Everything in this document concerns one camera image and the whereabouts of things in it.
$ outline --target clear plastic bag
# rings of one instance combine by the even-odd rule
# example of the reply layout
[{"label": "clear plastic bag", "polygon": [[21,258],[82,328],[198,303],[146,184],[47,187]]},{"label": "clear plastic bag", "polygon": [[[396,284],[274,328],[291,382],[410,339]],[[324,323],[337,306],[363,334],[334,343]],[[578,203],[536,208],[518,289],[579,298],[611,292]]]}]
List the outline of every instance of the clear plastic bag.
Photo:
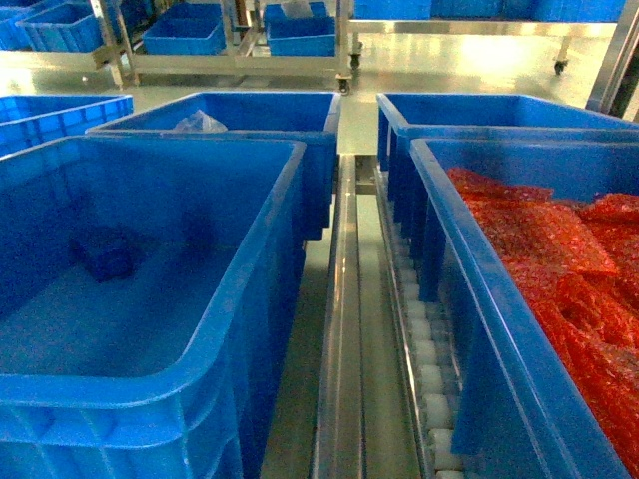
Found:
[{"label": "clear plastic bag", "polygon": [[210,117],[202,110],[198,110],[190,117],[181,120],[174,128],[176,132],[223,133],[228,130],[224,124]]},{"label": "clear plastic bag", "polygon": [[310,18],[313,16],[308,0],[290,0],[282,4],[287,18]]}]

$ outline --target caster wheel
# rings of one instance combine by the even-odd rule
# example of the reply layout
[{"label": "caster wheel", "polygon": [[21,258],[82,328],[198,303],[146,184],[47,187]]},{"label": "caster wheel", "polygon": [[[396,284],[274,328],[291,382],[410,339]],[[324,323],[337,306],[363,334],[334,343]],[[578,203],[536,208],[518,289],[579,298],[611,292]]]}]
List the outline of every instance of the caster wheel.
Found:
[{"label": "caster wheel", "polygon": [[568,61],[555,62],[555,75],[560,76],[568,66]]},{"label": "caster wheel", "polygon": [[359,53],[353,53],[350,55],[350,67],[353,70],[357,70],[359,68]]},{"label": "caster wheel", "polygon": [[339,92],[344,96],[350,93],[350,82],[348,80],[339,80]]}]

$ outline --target blue plastic bin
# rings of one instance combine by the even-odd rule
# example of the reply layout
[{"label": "blue plastic bin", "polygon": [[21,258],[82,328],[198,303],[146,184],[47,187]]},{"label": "blue plastic bin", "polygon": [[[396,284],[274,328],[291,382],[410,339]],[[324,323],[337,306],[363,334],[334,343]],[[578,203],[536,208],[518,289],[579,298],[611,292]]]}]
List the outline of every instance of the blue plastic bin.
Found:
[{"label": "blue plastic bin", "polygon": [[533,19],[543,22],[616,22],[625,0],[538,0]]},{"label": "blue plastic bin", "polygon": [[98,20],[88,5],[63,3],[17,25],[36,52],[89,53],[103,44]]},{"label": "blue plastic bin", "polygon": [[[328,10],[324,2],[309,2],[314,17],[327,17]],[[272,20],[287,20],[287,16],[279,3],[267,5],[264,9],[264,24],[267,26]]]},{"label": "blue plastic bin", "polygon": [[219,55],[226,48],[221,20],[163,18],[142,38],[150,55]]},{"label": "blue plastic bin", "polygon": [[471,169],[556,198],[639,194],[639,145],[415,140],[411,237],[420,298],[443,305],[463,390],[452,451],[476,478],[629,478],[446,174]]},{"label": "blue plastic bin", "polygon": [[[92,135],[203,136],[296,140],[304,155],[305,239],[321,240],[329,225],[337,158],[340,95],[334,93],[199,93],[95,128]],[[176,125],[202,110],[229,129],[220,134],[176,133]]]},{"label": "blue plastic bin", "polygon": [[21,50],[29,46],[29,39],[16,22],[29,14],[19,7],[0,7],[0,50]]},{"label": "blue plastic bin", "polygon": [[[12,479],[257,478],[304,266],[291,142],[72,138],[0,162]],[[131,275],[71,251],[117,228]]]},{"label": "blue plastic bin", "polygon": [[[637,142],[639,125],[546,100],[519,95],[378,95],[378,157],[388,170],[390,197],[408,201],[400,185],[410,166],[410,141],[529,140]],[[398,209],[395,219],[403,209]]]},{"label": "blue plastic bin", "polygon": [[272,20],[267,29],[271,55],[332,57],[335,54],[334,17]]},{"label": "blue plastic bin", "polygon": [[354,18],[359,20],[428,20],[432,0],[355,0]]},{"label": "blue plastic bin", "polygon": [[0,97],[0,156],[71,135],[133,113],[133,98],[16,95]]},{"label": "blue plastic bin", "polygon": [[502,10],[503,0],[432,0],[431,14],[438,18],[493,18]]}]

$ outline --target stainless steel rail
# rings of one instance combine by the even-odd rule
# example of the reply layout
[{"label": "stainless steel rail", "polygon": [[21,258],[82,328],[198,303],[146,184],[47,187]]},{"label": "stainless steel rail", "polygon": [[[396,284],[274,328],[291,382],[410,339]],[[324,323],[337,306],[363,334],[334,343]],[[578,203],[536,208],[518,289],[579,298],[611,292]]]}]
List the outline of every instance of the stainless steel rail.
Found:
[{"label": "stainless steel rail", "polygon": [[419,469],[422,478],[432,477],[432,464],[429,459],[429,453],[426,438],[422,431],[426,428],[421,424],[421,416],[419,414],[419,404],[417,400],[417,389],[415,379],[415,365],[410,355],[410,347],[408,345],[408,332],[405,324],[405,315],[401,301],[401,286],[397,277],[397,268],[392,252],[392,239],[389,230],[389,221],[392,221],[391,214],[388,210],[386,194],[383,185],[386,183],[385,178],[379,168],[375,168],[375,184],[377,186],[377,205],[379,207],[379,222],[381,224],[381,235],[383,237],[384,249],[386,252],[388,286],[390,290],[390,305],[392,307],[392,316],[395,326],[395,334],[397,347],[400,355],[401,373],[406,391],[405,400],[408,410],[410,411],[410,419],[412,422],[412,431],[417,448],[417,459],[419,461]]},{"label": "stainless steel rail", "polygon": [[311,477],[365,477],[355,156],[341,156]]}]

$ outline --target shiny floor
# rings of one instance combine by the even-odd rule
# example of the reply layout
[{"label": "shiny floor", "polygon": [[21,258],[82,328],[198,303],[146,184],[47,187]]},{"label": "shiny floor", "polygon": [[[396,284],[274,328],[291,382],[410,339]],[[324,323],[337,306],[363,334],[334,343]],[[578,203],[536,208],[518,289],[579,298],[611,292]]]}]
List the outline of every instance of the shiny floor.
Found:
[{"label": "shiny floor", "polygon": [[[360,72],[343,98],[341,153],[376,153],[379,92],[522,93],[583,107],[608,41],[575,39],[570,64],[554,75],[561,39],[361,35]],[[143,77],[127,90],[136,110],[206,90],[333,90],[335,80],[304,78]],[[0,95],[116,93],[108,72],[56,74],[2,70]],[[359,248],[364,327],[367,470],[372,479],[418,477],[407,423],[387,301],[384,251],[374,196],[359,196]],[[263,466],[268,479],[308,476],[319,385],[330,230],[308,245],[298,315]]]}]

